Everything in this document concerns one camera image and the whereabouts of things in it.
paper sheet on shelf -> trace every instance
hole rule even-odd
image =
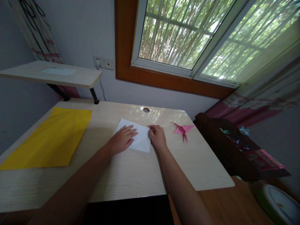
[[[91,110],[54,107],[0,170],[67,166],[91,118]]]
[[[51,67],[48,69],[44,69],[41,72],[42,73],[51,73],[51,74],[57,74],[57,75],[63,75],[63,76],[70,76],[71,74],[75,73],[77,70],[74,69],[67,69],[62,67]]]
[[[125,125],[127,127],[130,125],[133,125],[133,129],[137,129],[137,132],[138,132],[138,134],[133,137],[134,141],[129,146],[129,148],[149,153],[150,152],[150,140],[151,140],[150,133],[149,133],[150,129],[147,127],[144,127],[142,125],[133,123],[129,120],[120,119],[119,125],[113,134],[117,133]]]

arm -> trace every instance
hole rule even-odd
[[[29,224],[71,224],[79,216],[110,158],[133,142],[136,129],[123,127],[46,202]]]
[[[168,149],[163,128],[155,125],[151,125],[150,128],[152,128],[150,131],[151,140],[161,159],[167,187],[180,222],[182,224],[213,224],[200,196]]]

electrical outlet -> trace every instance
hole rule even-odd
[[[102,57],[93,55],[93,61],[95,67],[99,66],[100,68],[104,68],[104,61]]]
[[[113,60],[112,59],[104,59],[104,68],[113,70]]]

wall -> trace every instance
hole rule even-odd
[[[0,70],[35,60],[5,1],[0,1]],[[0,154],[41,118],[58,98],[46,84],[0,78]]]
[[[114,0],[36,0],[52,27],[65,64],[92,68],[92,55],[115,60]],[[103,69],[102,85],[107,101],[185,110],[192,120],[213,106],[217,99],[164,90],[116,80],[115,70]],[[78,89],[91,98],[88,89]],[[95,86],[103,100],[100,83]]]
[[[250,138],[286,166],[291,177],[281,178],[300,197],[300,106],[249,127]]]

origami crane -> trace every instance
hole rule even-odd
[[[174,122],[172,122],[172,123],[175,124],[175,126],[177,127],[173,133],[182,134],[182,136],[184,136],[184,138],[185,138],[185,141],[188,142],[186,133],[188,133],[194,127],[194,125],[179,126],[178,124],[176,124]]]

